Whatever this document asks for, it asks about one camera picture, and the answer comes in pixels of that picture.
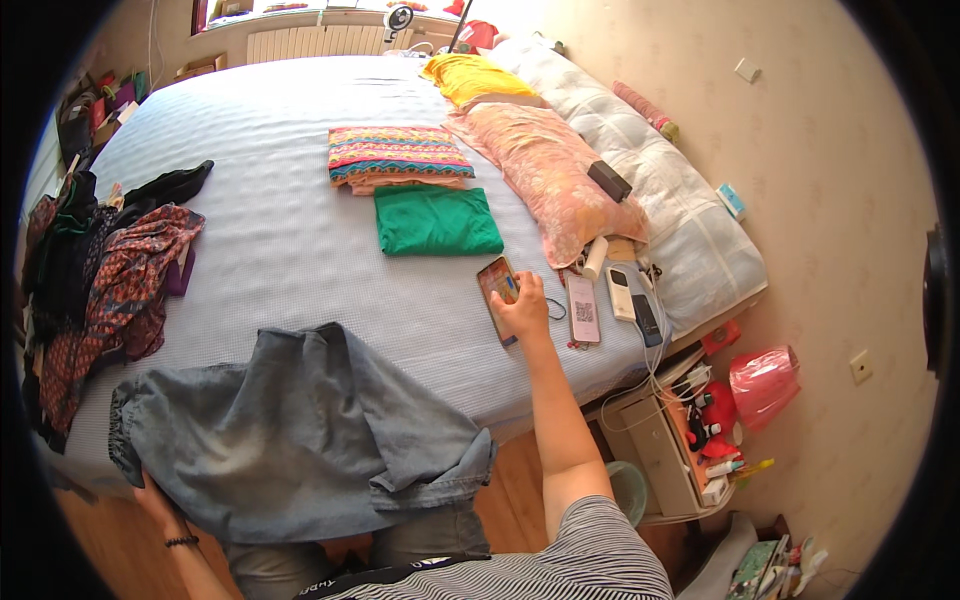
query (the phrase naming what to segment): wooden floor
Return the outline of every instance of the wooden floor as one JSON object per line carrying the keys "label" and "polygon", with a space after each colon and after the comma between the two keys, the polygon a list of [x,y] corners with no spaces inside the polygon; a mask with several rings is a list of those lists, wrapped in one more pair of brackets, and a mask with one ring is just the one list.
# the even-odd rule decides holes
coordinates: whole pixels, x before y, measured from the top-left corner
{"label": "wooden floor", "polygon": [[[87,556],[119,598],[187,598],[162,535],[154,522],[127,500],[100,498],[89,506],[71,492],[57,492],[60,506]],[[500,448],[488,488],[477,494],[476,511],[494,553],[539,552],[547,544],[543,520],[540,457],[533,432]],[[641,527],[640,534],[666,567],[672,582],[687,563],[682,524]],[[210,536],[197,532],[200,547],[234,596],[227,561]],[[351,547],[369,544],[369,536],[325,543],[337,561]]]}

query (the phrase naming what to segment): beige wallpaper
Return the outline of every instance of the beige wallpaper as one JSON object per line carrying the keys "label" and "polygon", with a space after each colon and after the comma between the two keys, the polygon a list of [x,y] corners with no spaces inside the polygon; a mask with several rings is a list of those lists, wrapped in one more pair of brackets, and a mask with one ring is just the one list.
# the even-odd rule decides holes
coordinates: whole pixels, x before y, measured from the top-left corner
{"label": "beige wallpaper", "polygon": [[[770,289],[739,319],[734,348],[792,344],[804,390],[748,437],[748,456],[777,463],[732,506],[759,525],[784,513],[829,551],[825,569],[860,571],[909,489],[936,391],[921,311],[933,191],[883,63],[833,0],[510,4],[487,0],[484,16],[559,38],[602,83],[646,95],[680,124],[679,148],[707,181],[740,194]],[[762,69],[753,84],[733,73],[743,57]],[[875,374],[855,387],[849,361],[864,348]],[[818,579],[809,597],[841,593]]]}

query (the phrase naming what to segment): hand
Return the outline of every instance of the hand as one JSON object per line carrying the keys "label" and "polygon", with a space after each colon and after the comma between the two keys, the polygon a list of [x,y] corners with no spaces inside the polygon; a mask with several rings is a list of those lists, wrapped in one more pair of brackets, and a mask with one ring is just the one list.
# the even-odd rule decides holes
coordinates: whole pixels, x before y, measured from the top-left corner
{"label": "hand", "polygon": [[143,510],[147,511],[148,515],[154,518],[165,536],[179,538],[189,535],[183,518],[174,512],[170,502],[167,501],[167,497],[156,486],[150,473],[145,468],[142,468],[140,472],[143,474],[144,487],[142,490],[137,487],[133,488],[133,497],[136,498],[137,503],[143,507]]}
{"label": "hand", "polygon": [[515,336],[524,340],[549,338],[548,309],[543,296],[543,279],[529,271],[519,271],[520,297],[508,304],[496,292],[491,292],[490,306],[496,316],[510,328]]}

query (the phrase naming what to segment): folded green cloth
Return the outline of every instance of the folded green cloth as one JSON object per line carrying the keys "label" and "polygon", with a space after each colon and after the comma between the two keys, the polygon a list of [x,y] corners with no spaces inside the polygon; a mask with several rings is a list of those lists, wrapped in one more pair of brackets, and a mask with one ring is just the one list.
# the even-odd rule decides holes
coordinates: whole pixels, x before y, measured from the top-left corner
{"label": "folded green cloth", "polygon": [[393,185],[373,190],[380,249],[394,255],[461,256],[503,252],[480,188]]}

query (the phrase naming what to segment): window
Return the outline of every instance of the window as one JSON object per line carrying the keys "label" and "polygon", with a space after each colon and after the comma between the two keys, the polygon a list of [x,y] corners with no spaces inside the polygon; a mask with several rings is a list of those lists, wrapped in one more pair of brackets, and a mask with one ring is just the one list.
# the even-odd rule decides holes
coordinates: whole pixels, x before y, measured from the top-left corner
{"label": "window", "polygon": [[[388,0],[194,0],[193,30],[191,35],[217,27],[250,20],[271,14],[289,14],[291,12],[322,11],[326,8],[356,8],[370,11],[386,11]],[[450,4],[444,0],[434,0],[436,10],[424,12],[430,16],[456,18],[449,12],[443,12],[443,6]],[[289,9],[271,10],[271,7],[286,5]]]}

